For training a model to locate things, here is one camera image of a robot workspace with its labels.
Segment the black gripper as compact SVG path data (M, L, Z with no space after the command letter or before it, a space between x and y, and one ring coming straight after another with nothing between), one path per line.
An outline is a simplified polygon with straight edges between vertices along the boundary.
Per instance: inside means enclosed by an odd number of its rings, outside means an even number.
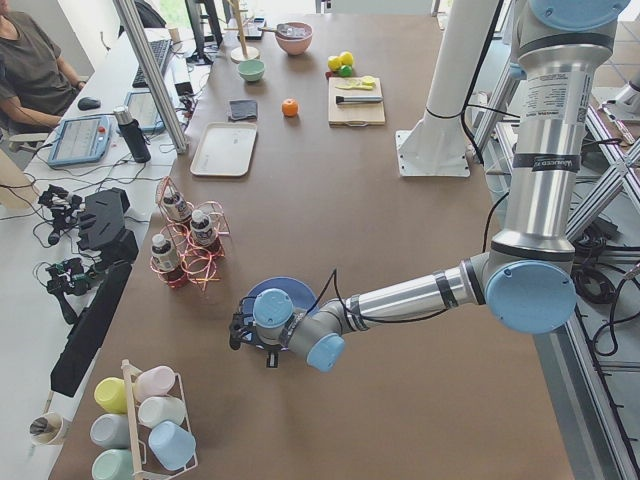
M232 350L239 350L242 344L257 344L258 337L253 320L254 301L255 297L241 298L232 315L229 325L229 346ZM278 366L279 353L277 351L268 351L266 367L277 368Z

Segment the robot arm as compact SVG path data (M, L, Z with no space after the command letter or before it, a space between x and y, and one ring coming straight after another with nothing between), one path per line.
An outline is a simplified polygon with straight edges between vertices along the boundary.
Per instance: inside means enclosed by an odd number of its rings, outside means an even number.
M346 334L413 323L474 303L505 326L528 334L555 330L577 301L570 276L574 248L566 231L581 165L596 69L612 54L622 1L524 1L512 51L525 75L505 222L487 252L458 266L358 294L297 307L269 288L239 302L229 344L283 350L319 371L331 370Z

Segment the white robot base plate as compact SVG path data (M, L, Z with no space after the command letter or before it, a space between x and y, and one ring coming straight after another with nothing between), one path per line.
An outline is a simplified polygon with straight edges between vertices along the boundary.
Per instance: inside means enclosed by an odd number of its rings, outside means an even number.
M462 133L426 130L395 132L399 174L403 177L469 177Z

